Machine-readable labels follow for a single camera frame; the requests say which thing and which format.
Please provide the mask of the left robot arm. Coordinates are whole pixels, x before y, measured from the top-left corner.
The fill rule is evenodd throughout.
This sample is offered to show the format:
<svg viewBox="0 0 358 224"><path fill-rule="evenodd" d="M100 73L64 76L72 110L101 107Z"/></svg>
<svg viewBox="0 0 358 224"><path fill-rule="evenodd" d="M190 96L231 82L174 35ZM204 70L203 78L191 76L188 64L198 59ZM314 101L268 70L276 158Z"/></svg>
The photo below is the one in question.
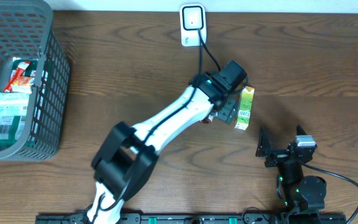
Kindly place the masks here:
<svg viewBox="0 0 358 224"><path fill-rule="evenodd" d="M172 104L153 117L128 126L117 123L91 162L96 195L85 212L88 223L117 223L121 209L149 180L161 150L192 124L224 108L245 74L232 72L195 75Z"/></svg>

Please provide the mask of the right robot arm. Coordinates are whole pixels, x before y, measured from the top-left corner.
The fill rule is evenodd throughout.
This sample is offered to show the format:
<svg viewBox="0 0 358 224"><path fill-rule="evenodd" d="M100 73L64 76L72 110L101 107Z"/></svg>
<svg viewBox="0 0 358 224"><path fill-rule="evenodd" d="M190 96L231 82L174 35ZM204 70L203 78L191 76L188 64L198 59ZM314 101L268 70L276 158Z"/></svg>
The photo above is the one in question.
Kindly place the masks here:
<svg viewBox="0 0 358 224"><path fill-rule="evenodd" d="M274 149L267 132L261 129L255 155L265 158L265 167L277 167L277 194L287 203L286 210L271 215L269 223L322 223L320 210L325 207L326 181L315 175L305 176L303 164L313 158L317 148L311 135L296 127L295 140L286 149Z"/></svg>

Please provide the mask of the orange tissue packet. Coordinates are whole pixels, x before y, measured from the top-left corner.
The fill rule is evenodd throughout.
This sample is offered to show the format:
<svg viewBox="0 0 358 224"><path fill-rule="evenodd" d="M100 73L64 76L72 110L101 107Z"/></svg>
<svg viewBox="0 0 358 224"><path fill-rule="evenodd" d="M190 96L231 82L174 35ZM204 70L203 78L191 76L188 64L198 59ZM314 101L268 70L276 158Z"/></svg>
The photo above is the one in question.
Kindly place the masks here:
<svg viewBox="0 0 358 224"><path fill-rule="evenodd" d="M9 90L10 90L10 92L31 94L33 84L34 84L34 77L20 76L20 77L17 77L11 83L11 87Z"/></svg>

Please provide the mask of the green juice carton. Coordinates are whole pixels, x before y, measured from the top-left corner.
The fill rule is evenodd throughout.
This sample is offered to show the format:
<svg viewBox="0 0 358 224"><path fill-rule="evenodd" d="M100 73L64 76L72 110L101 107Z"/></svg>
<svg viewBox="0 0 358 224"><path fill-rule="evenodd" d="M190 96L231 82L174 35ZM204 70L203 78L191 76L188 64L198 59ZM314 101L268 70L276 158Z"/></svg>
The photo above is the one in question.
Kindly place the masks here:
<svg viewBox="0 0 358 224"><path fill-rule="evenodd" d="M236 129L245 131L249 126L254 92L255 89L250 86L246 86L241 92L235 124Z"/></svg>

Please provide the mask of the green lid spice jar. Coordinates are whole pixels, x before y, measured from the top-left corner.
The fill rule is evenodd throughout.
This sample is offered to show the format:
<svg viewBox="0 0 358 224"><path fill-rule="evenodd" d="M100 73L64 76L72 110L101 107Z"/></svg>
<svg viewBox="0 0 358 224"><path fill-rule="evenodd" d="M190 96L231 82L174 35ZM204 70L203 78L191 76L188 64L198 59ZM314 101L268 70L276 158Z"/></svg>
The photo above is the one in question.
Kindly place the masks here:
<svg viewBox="0 0 358 224"><path fill-rule="evenodd" d="M214 116L209 114L207 117L205 117L204 119L201 120L201 123L209 124L209 123L213 122L213 119L214 119Z"/></svg>

